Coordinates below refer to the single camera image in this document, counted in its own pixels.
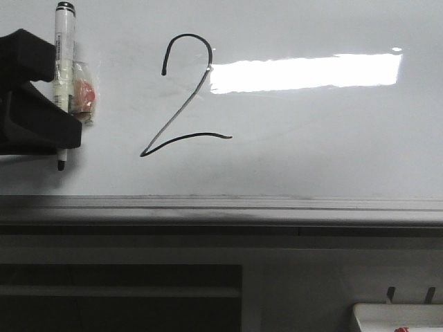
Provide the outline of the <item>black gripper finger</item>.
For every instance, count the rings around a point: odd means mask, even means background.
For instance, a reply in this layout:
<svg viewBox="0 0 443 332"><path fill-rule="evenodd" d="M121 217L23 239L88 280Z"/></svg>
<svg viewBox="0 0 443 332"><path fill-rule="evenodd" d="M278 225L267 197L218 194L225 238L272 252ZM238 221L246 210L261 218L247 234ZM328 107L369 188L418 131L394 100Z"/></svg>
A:
<svg viewBox="0 0 443 332"><path fill-rule="evenodd" d="M30 82L1 95L1 155L52 155L81 145L82 124Z"/></svg>
<svg viewBox="0 0 443 332"><path fill-rule="evenodd" d="M54 45L22 28L1 37L2 91L29 81L51 82L54 74Z"/></svg>

